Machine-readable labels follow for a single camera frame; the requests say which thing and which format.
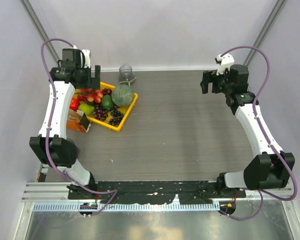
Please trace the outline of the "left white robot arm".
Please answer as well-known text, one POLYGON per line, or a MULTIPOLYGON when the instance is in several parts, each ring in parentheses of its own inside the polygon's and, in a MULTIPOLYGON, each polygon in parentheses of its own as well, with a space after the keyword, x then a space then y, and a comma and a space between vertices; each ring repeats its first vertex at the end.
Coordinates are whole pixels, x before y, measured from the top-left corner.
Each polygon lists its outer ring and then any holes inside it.
POLYGON ((49 100, 38 135, 29 139, 30 148, 41 163, 53 168, 63 180, 71 181, 70 190, 92 199, 97 194, 95 178, 80 163, 75 143, 67 139, 67 119, 75 89, 96 89, 100 78, 91 76, 90 67, 75 63, 46 72, 49 100))

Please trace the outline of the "clear glass coffee server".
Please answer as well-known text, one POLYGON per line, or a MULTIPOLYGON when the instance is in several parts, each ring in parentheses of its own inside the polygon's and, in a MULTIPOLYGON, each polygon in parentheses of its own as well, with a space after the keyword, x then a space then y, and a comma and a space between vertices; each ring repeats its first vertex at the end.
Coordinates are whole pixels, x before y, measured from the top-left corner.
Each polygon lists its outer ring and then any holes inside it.
POLYGON ((123 64, 119 68, 119 76, 118 76, 118 82, 121 85, 127 85, 131 86, 136 81, 136 76, 133 72, 133 69, 128 64, 123 64))

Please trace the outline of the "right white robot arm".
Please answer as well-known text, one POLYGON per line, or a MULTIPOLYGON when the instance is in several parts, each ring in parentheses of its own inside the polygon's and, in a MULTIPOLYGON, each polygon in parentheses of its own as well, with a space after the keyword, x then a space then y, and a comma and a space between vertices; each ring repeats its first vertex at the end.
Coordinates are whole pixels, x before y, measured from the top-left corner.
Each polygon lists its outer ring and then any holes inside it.
POLYGON ((256 96, 248 90, 248 78, 248 67, 234 64, 224 74, 204 71, 200 83, 203 94, 212 84, 213 93, 225 95, 226 104, 242 125, 253 153, 253 159, 243 171, 219 175, 216 191, 222 197, 228 197, 235 188, 259 191, 285 188, 295 164, 293 154, 284 152, 266 126, 256 96))

